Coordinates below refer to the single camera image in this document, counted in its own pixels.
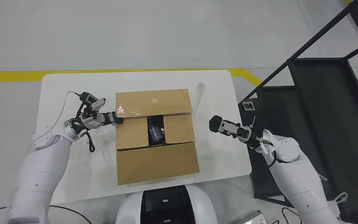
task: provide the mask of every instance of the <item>yellow floor line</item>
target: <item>yellow floor line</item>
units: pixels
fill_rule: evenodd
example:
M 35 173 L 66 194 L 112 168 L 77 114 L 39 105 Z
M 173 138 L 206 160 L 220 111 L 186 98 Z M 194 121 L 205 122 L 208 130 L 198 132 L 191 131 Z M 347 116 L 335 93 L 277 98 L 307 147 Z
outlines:
M 0 72 L 0 82 L 36 82 L 41 81 L 47 74 L 71 74 L 71 73 L 108 73 L 108 72 L 158 72 L 158 71 L 200 71 L 221 70 L 224 68 L 211 69 L 111 69 L 111 70 L 64 70 L 64 71 L 11 71 Z M 243 68 L 226 68 L 234 77 L 243 77 L 251 84 L 258 86 L 261 80 L 251 72 Z

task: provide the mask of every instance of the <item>white cable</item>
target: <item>white cable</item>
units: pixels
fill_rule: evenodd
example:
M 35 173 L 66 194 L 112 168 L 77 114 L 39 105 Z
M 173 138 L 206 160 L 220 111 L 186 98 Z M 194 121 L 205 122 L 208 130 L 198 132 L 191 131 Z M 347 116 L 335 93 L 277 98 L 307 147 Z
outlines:
M 68 95 L 69 95 L 70 93 L 76 94 L 76 95 L 78 96 L 78 94 L 77 94 L 76 92 L 74 92 L 74 91 L 69 91 L 69 92 L 67 92 L 65 101 L 63 102 L 63 106 L 62 106 L 62 109 L 61 109 L 61 113 L 60 113 L 60 115 L 58 116 L 57 120 L 55 121 L 54 125 L 50 128 L 50 130 L 48 130 L 48 131 L 45 132 L 44 134 L 40 135 L 39 137 L 35 138 L 34 140 L 32 140 L 31 143 L 30 143 L 29 148 L 27 149 L 27 152 L 29 152 L 29 149 L 30 149 L 31 145 L 33 144 L 33 142 L 35 142 L 36 140 L 38 140 L 38 139 L 41 138 L 42 136 L 48 134 L 49 132 L 52 131 L 52 129 L 54 129 L 54 127 L 56 126 L 57 122 L 59 121 L 59 119 L 60 119 L 60 117 L 61 117 L 61 115 L 62 115 L 62 113 L 63 113 L 63 110 L 65 109 L 67 97 L 68 97 Z
M 335 201 L 336 201 L 337 204 L 339 204 L 339 203 L 345 202 L 347 200 L 347 198 L 348 198 L 348 194 L 346 192 L 343 192 L 340 195 L 336 196 Z
M 321 180 L 328 181 L 328 179 L 325 178 L 324 176 L 322 176 L 321 174 L 318 174 L 318 176 L 319 176 L 319 178 L 320 178 Z

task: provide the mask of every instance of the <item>cardboard box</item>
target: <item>cardboard box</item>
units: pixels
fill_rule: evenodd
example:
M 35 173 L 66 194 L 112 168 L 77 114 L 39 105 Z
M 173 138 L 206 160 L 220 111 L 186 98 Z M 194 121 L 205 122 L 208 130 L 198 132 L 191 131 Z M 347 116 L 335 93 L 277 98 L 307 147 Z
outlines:
M 119 92 L 116 101 L 124 118 L 116 128 L 119 185 L 199 172 L 188 90 Z M 154 118 L 164 128 L 161 144 L 148 130 Z

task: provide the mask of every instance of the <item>black metal shelf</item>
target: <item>black metal shelf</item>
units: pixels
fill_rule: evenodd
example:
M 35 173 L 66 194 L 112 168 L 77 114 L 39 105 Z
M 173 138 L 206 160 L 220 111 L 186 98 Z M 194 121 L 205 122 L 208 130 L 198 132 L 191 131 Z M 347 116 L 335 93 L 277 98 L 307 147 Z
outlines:
M 339 204 L 341 218 L 358 223 L 358 81 L 348 61 L 358 49 L 342 58 L 298 58 L 348 14 L 358 18 L 358 0 L 247 95 L 239 110 L 243 125 L 250 125 L 253 117 L 259 116 L 264 128 L 273 134 L 295 138 L 318 173 L 328 179 L 322 183 L 327 199 L 348 193 L 348 200 Z M 264 87 L 286 67 L 295 86 Z M 253 101 L 256 111 L 245 111 L 243 101 Z M 269 198 L 282 193 L 262 156 L 252 150 L 249 156 L 254 196 L 291 206 L 286 199 Z

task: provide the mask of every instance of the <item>black panel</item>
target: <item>black panel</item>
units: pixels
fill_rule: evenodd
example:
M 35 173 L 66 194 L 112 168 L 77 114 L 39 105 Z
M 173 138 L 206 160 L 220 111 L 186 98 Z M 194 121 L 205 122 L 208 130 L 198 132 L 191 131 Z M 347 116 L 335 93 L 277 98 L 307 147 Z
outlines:
M 289 65 L 302 106 L 317 135 L 319 152 L 329 165 L 328 178 L 345 215 L 357 215 L 358 205 L 358 84 L 346 60 L 297 59 Z
M 142 197 L 140 223 L 195 224 L 194 212 L 185 186 L 145 191 Z
M 245 111 L 242 107 L 240 108 L 243 125 L 251 124 L 254 115 L 260 116 L 264 122 L 265 129 L 270 130 L 275 135 L 295 138 L 317 172 L 327 176 L 327 170 L 317 152 L 295 88 L 293 86 L 264 87 L 258 92 L 257 96 L 257 99 L 245 100 L 253 100 L 257 111 Z M 252 164 L 252 181 L 255 194 L 266 197 L 282 195 L 263 156 L 253 150 L 249 150 L 249 156 Z M 324 192 L 328 199 L 333 199 L 336 196 L 331 185 L 331 180 L 323 181 Z

